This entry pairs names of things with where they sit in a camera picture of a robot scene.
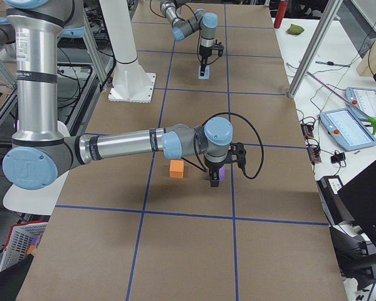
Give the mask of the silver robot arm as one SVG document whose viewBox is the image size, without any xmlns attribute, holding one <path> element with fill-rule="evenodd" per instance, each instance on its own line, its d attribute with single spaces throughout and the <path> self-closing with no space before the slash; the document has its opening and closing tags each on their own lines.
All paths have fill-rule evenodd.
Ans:
<svg viewBox="0 0 376 301">
<path fill-rule="evenodd" d="M 197 57 L 200 62 L 198 71 L 199 79 L 208 79 L 210 75 L 211 63 L 209 57 L 214 51 L 217 51 L 217 58 L 222 56 L 224 46 L 216 39 L 216 28 L 218 26 L 218 17 L 212 12 L 204 9 L 198 9 L 189 19 L 184 19 L 177 9 L 186 5 L 188 1 L 161 1 L 160 12 L 172 26 L 172 34 L 176 41 L 182 41 L 191 34 L 200 31 L 197 45 Z"/>
<path fill-rule="evenodd" d="M 189 1 L 160 1 L 161 16 L 172 26 L 176 41 L 201 31 L 199 78 L 207 75 L 207 59 L 224 47 L 215 40 L 217 15 L 197 10 L 188 20 L 177 8 Z M 227 119 L 210 117 L 194 128 L 186 125 L 129 132 L 120 135 L 64 137 L 58 130 L 57 44 L 60 34 L 85 33 L 83 1 L 5 1 L 7 19 L 15 30 L 18 129 L 13 148 L 5 155 L 3 171 L 17 187 L 29 190 L 49 186 L 65 172 L 91 161 L 158 152 L 168 159 L 204 154 L 203 171 L 211 187 L 219 184 L 219 170 L 232 163 L 233 128 Z M 138 62 L 130 15 L 125 1 L 100 5 L 112 44 L 115 76 L 110 100 L 150 103 L 154 73 Z"/>
</svg>

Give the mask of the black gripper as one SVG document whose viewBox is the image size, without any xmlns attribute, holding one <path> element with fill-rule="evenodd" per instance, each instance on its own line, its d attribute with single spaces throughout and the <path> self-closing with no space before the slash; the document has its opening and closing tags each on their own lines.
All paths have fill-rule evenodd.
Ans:
<svg viewBox="0 0 376 301">
<path fill-rule="evenodd" d="M 221 157 L 214 157 L 210 153 L 204 154 L 204 162 L 209 170 L 209 181 L 211 187 L 218 187 L 220 182 L 219 170 L 230 159 L 230 155 L 226 154 Z"/>
<path fill-rule="evenodd" d="M 202 68 L 205 68 L 207 66 L 207 58 L 212 56 L 214 46 L 203 46 L 202 44 L 199 45 L 198 48 L 198 55 L 199 58 L 201 58 L 201 64 L 200 66 Z"/>
</svg>

